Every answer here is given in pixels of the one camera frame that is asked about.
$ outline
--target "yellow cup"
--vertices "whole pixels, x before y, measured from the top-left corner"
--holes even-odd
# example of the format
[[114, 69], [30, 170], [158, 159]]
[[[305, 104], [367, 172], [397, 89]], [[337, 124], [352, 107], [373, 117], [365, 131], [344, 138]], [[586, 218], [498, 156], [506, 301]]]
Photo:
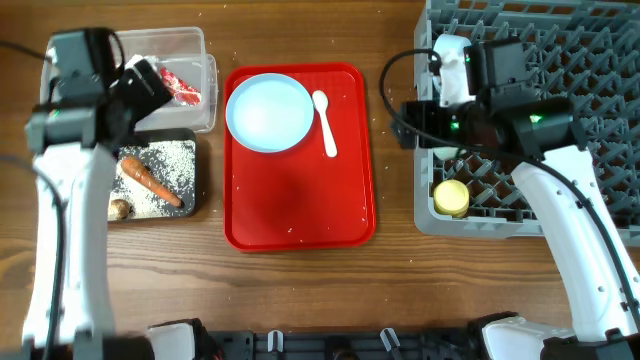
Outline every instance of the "yellow cup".
[[458, 180], [441, 182], [433, 190], [438, 214], [463, 217], [469, 209], [469, 189]]

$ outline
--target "dish rack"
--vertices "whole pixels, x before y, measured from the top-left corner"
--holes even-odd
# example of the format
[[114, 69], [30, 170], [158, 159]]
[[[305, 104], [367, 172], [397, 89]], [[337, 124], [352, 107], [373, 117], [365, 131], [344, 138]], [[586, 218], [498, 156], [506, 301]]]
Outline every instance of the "dish rack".
[[[472, 43], [516, 36], [541, 99], [569, 97], [584, 125], [605, 203], [627, 245], [640, 245], [640, 6], [600, 1], [428, 0], [415, 48], [441, 34]], [[438, 97], [425, 55], [414, 60], [419, 100]], [[424, 233], [508, 238], [542, 229], [509, 174], [493, 159], [469, 154], [441, 161], [414, 153], [414, 214]], [[468, 216], [438, 214], [432, 189], [457, 179], [469, 188]]]

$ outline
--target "wood grain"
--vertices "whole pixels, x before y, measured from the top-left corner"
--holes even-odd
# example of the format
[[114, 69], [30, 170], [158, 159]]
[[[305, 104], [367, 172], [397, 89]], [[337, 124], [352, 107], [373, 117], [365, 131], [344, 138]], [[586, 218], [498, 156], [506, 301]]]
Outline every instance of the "wood grain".
[[[390, 135], [376, 84], [385, 61], [412, 47], [423, 1], [150, 2], [0, 6], [0, 38], [44, 49], [62, 27], [198, 26], [220, 69], [219, 84], [243, 65], [351, 62], [368, 87], [379, 226], [354, 249], [233, 250], [222, 234], [220, 108], [215, 129], [199, 135], [205, 182], [199, 211], [188, 219], [110, 226], [108, 275], [119, 331], [186, 317], [216, 330], [420, 328], [504, 310], [570, 325], [543, 239], [452, 239], [415, 228], [412, 154]], [[0, 153], [28, 157], [23, 126], [38, 100], [40, 72], [38, 61], [0, 50]], [[413, 98], [410, 60], [390, 73], [388, 85], [396, 103]], [[30, 175], [0, 166], [0, 348], [6, 349], [19, 345], [29, 304], [37, 199]], [[640, 251], [631, 253], [640, 260]]]

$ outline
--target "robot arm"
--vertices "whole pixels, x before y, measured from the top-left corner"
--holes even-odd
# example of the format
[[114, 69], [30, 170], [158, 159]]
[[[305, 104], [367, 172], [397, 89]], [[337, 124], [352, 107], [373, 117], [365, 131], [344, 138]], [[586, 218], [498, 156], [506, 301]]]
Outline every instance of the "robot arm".
[[[612, 255], [584, 204], [556, 177], [522, 162], [512, 176], [534, 210], [558, 265], [567, 289], [573, 329], [533, 324], [520, 317], [490, 321], [481, 328], [487, 356], [496, 360], [540, 359], [544, 349], [543, 358], [567, 351], [588, 358], [598, 351], [602, 353], [603, 348], [626, 346], [626, 352], [617, 353], [617, 358], [633, 358], [625, 341], [637, 338], [633, 336], [638, 329], [632, 311], [637, 311], [634, 299], [640, 295], [640, 280], [597, 188], [586, 135], [573, 119], [570, 101], [538, 100], [535, 90], [527, 84], [524, 51], [517, 39], [465, 47], [460, 45], [464, 41], [452, 37], [443, 35], [442, 39], [457, 47], [442, 46], [439, 38], [434, 49], [440, 57], [432, 57], [430, 64], [430, 69], [438, 65], [435, 72], [441, 83], [439, 102], [404, 104], [402, 118], [408, 124], [394, 116], [401, 144], [408, 140], [405, 145], [415, 146], [415, 140], [410, 139], [415, 138], [415, 130], [407, 130], [413, 127], [444, 139], [442, 144], [449, 145], [450, 140], [482, 144], [522, 154], [521, 158], [539, 160], [551, 167], [589, 199], [611, 237], [632, 288], [630, 298], [623, 294]], [[428, 137], [419, 142], [421, 147], [442, 144]], [[456, 148], [436, 150], [434, 154], [445, 159], [458, 152]]]

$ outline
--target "toy carrot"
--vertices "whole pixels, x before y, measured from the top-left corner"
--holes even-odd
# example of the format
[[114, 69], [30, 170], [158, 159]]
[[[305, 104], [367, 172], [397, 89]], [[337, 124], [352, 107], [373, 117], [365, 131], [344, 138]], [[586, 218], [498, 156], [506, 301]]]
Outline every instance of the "toy carrot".
[[120, 166], [122, 166], [122, 170], [125, 174], [139, 182], [142, 186], [151, 190], [154, 194], [166, 200], [169, 204], [175, 207], [182, 206], [182, 200], [171, 193], [169, 189], [162, 186], [162, 184], [160, 184], [158, 180], [156, 180], [153, 175], [147, 171], [144, 164], [137, 158], [133, 156], [126, 156], [122, 159]]

